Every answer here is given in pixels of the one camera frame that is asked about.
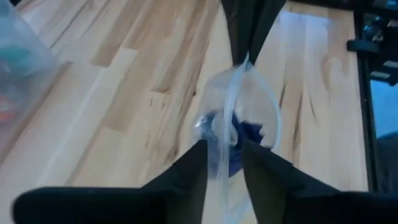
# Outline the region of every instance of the wood grain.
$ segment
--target wood grain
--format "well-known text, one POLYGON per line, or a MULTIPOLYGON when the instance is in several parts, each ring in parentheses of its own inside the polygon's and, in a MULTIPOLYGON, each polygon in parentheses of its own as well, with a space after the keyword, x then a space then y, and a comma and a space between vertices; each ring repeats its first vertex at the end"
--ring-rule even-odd
MULTIPOLYGON (((0 223, 23 191, 140 186, 192 145, 205 83, 231 66, 218 1, 30 0, 19 10, 71 64, 0 164, 0 223)), ((288 2, 256 67, 280 103, 281 156, 341 190, 367 190, 353 37, 351 12, 288 2)), ((241 174, 230 184, 246 188, 241 174)), ((242 223, 255 220, 249 208, 242 223)))

